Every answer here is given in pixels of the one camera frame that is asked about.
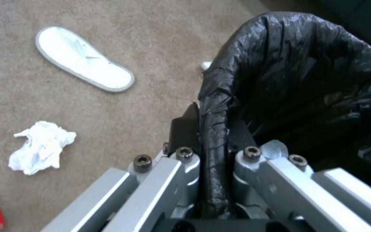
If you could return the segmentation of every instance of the black garbage bag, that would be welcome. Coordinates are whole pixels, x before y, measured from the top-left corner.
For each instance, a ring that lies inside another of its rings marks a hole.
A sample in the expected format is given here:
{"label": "black garbage bag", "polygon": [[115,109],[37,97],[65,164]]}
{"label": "black garbage bag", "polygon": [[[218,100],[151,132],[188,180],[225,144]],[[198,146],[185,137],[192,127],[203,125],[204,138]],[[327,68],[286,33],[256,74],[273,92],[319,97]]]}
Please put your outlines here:
{"label": "black garbage bag", "polygon": [[202,217],[233,215],[228,127],[284,142],[315,170],[342,167],[371,185],[371,47],[312,14],[272,12],[242,25],[204,72]]}

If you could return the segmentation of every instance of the beige carpet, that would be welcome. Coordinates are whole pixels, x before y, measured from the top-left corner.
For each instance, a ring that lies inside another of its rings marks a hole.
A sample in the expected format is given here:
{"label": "beige carpet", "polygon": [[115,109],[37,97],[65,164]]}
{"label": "beige carpet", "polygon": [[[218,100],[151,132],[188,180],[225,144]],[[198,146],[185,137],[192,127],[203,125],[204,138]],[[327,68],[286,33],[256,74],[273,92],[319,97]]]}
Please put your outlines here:
{"label": "beige carpet", "polygon": [[[307,0],[0,0],[0,207],[5,231],[40,230],[109,167],[154,156],[172,118],[197,100],[200,62],[246,20],[269,10],[313,12]],[[47,62],[36,33],[60,25],[131,70],[113,94]],[[9,155],[36,121],[75,131],[60,169],[13,172]]]}

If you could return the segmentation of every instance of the black plastic part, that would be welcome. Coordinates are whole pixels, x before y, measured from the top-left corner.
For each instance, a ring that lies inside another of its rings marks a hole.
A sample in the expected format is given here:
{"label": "black plastic part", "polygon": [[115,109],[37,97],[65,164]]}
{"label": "black plastic part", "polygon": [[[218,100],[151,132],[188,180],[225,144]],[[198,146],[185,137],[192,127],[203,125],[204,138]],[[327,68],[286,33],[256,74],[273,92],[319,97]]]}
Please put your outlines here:
{"label": "black plastic part", "polygon": [[201,144],[198,141],[199,109],[193,102],[183,116],[171,121],[168,141],[168,154],[173,154],[180,147],[191,147],[194,153],[201,154]]}
{"label": "black plastic part", "polygon": [[304,220],[275,221],[253,220],[202,220],[202,219],[162,219],[154,226],[153,232],[311,232],[314,231]]}
{"label": "black plastic part", "polygon": [[246,123],[238,119],[230,126],[230,132],[227,136],[227,148],[229,153],[237,153],[244,150],[245,147],[257,147]]}

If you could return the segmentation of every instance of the white object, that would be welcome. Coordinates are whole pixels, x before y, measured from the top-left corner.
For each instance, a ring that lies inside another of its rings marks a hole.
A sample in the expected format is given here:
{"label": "white object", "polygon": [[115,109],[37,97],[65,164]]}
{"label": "white object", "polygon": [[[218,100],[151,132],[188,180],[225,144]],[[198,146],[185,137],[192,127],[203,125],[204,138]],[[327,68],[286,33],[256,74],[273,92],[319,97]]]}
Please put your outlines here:
{"label": "white object", "polygon": [[26,136],[28,140],[9,157],[8,166],[32,175],[48,167],[59,168],[59,154],[63,147],[74,142],[77,136],[55,123],[36,122],[31,128],[14,134],[15,138]]}
{"label": "white object", "polygon": [[260,147],[260,150],[267,160],[289,157],[289,150],[287,150],[286,145],[278,140],[268,141]]}
{"label": "white object", "polygon": [[105,91],[131,87],[134,75],[110,61],[72,31],[57,26],[42,29],[35,38],[40,53],[51,63]]}
{"label": "white object", "polygon": [[202,62],[201,63],[201,68],[206,71],[210,66],[211,66],[211,61],[210,62]]}

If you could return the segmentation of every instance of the hex socket bolt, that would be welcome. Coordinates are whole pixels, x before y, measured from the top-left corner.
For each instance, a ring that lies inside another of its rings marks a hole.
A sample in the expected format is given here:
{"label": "hex socket bolt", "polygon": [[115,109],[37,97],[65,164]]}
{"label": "hex socket bolt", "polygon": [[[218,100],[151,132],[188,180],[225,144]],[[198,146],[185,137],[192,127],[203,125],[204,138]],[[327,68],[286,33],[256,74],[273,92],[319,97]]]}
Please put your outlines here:
{"label": "hex socket bolt", "polygon": [[177,160],[188,163],[191,161],[191,158],[193,157],[193,149],[190,147],[180,147],[176,150],[176,158]]}
{"label": "hex socket bolt", "polygon": [[303,172],[306,170],[307,160],[305,157],[296,154],[291,154],[289,155],[289,161]]}
{"label": "hex socket bolt", "polygon": [[244,148],[243,157],[249,162],[257,162],[261,157],[262,152],[258,147],[248,146]]}
{"label": "hex socket bolt", "polygon": [[133,160],[134,170],[139,173],[146,173],[151,170],[153,160],[148,155],[136,156]]}

